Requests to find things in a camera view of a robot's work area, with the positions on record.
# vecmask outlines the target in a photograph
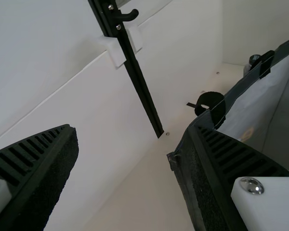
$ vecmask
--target white fabric liner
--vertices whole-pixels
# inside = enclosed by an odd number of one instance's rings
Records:
[[[289,56],[237,98],[218,131],[289,169]]]

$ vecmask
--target white floor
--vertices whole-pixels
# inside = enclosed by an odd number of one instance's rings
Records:
[[[225,94],[243,74],[243,66],[223,64],[203,91]],[[112,194],[85,231],[192,231],[193,225],[166,154],[174,151],[186,127],[195,118],[186,107],[170,130]]]

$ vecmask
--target white plastic bracket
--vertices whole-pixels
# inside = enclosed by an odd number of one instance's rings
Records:
[[[96,42],[106,48],[115,67],[124,64],[126,58],[117,38],[100,36],[96,39]]]
[[[143,39],[137,24],[129,22],[124,23],[124,27],[129,36],[134,53],[137,53],[143,47]]]

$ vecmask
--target white wall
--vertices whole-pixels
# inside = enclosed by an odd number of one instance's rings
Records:
[[[81,230],[157,141],[125,67],[116,70],[108,52],[12,126],[101,52],[86,0],[68,1],[0,4],[0,148],[65,123],[79,138],[47,231]],[[221,7],[221,0],[173,0],[140,25],[136,57],[165,129],[222,62]]]
[[[223,61],[244,65],[289,39],[289,0],[223,0]]]
[[[124,66],[104,52],[0,138],[0,149],[70,124],[79,156],[46,231],[81,230],[157,140]]]
[[[104,51],[87,0],[0,0],[0,134]]]
[[[173,0],[139,29],[136,58],[167,129],[222,63],[222,1]]]

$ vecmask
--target black velcro strap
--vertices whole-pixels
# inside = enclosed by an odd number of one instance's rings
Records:
[[[259,78],[262,79],[266,77],[268,74],[271,73],[271,65],[272,61],[274,59],[275,51],[268,51],[264,55],[262,55],[251,67],[250,70],[252,70],[255,66],[258,65],[258,63],[261,62],[260,67],[260,73]]]
[[[226,103],[224,101],[224,96],[218,92],[205,92],[200,95],[196,104],[188,103],[187,105],[194,107],[197,116],[206,111],[206,108],[202,107],[201,105],[208,106],[212,122],[216,129],[218,129],[225,121]]]

